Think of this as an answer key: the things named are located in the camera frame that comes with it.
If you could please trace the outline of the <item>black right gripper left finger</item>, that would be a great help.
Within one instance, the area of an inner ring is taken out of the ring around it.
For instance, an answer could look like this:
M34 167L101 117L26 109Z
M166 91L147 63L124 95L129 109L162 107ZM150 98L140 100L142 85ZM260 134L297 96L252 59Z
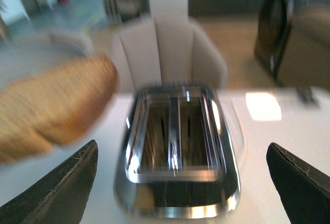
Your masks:
M24 192L1 206L1 223L80 223L97 172L91 140Z

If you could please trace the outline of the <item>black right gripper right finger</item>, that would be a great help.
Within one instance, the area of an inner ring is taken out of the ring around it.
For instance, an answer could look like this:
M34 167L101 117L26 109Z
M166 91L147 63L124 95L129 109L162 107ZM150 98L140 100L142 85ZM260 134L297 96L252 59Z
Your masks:
M266 161L291 223L329 223L329 176L276 143Z

